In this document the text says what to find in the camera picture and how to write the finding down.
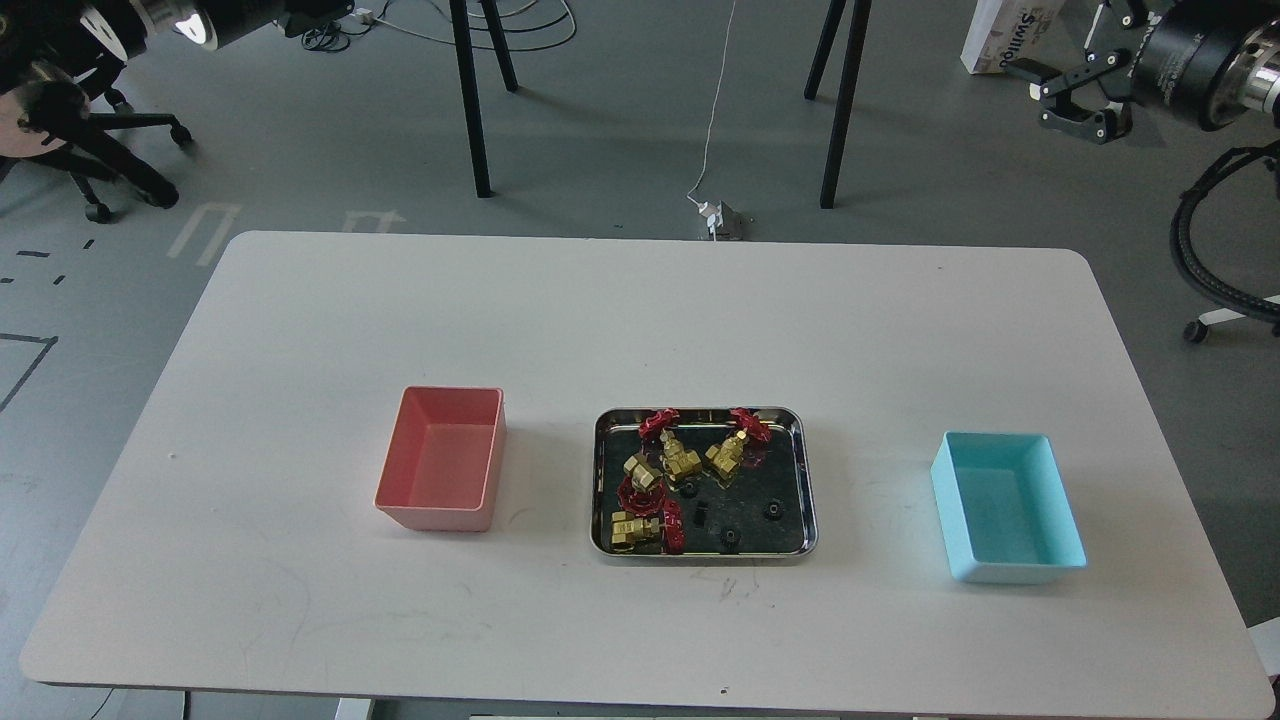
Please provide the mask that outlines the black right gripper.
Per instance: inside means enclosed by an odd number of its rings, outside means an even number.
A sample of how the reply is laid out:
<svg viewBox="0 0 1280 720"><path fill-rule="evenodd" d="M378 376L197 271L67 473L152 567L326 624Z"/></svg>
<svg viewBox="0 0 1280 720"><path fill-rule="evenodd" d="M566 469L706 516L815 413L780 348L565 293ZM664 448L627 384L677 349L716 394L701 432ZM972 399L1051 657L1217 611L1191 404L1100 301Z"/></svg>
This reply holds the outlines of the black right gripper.
<svg viewBox="0 0 1280 720"><path fill-rule="evenodd" d="M1151 1L1100 1L1085 37L1085 61L1066 70L1020 56L1005 64L1005 73L1029 85L1034 100L1066 97L1075 88L1100 82L1115 102L1149 102L1138 90L1137 69L1148 44ZM1108 143L1132 131L1132 108L1107 105L1096 110L1042 108L1039 126L1092 143Z"/></svg>

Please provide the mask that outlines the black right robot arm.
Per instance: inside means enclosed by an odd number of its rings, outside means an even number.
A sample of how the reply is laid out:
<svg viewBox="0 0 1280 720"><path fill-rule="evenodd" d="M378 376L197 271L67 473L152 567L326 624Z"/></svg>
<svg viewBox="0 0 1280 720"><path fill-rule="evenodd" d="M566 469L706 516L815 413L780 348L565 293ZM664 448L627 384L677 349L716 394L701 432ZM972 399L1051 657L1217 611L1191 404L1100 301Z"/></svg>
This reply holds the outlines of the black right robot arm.
<svg viewBox="0 0 1280 720"><path fill-rule="evenodd" d="M1249 110L1277 117L1277 3L1101 1L1083 63L1012 59L1039 124L1092 143L1132 129L1132 105L1213 132Z"/></svg>

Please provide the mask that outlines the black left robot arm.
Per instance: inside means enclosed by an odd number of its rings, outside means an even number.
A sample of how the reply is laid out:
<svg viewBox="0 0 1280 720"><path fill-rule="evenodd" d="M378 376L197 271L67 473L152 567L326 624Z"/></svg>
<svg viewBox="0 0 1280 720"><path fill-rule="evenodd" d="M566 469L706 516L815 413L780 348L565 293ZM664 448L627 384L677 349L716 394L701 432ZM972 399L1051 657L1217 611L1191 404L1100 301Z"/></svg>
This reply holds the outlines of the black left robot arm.
<svg viewBox="0 0 1280 720"><path fill-rule="evenodd" d="M41 86L72 82L100 59L125 64L166 32L209 51L268 26L293 38L353 8L352 1L5 1L3 156L33 158L63 146L31 124L29 109Z"/></svg>

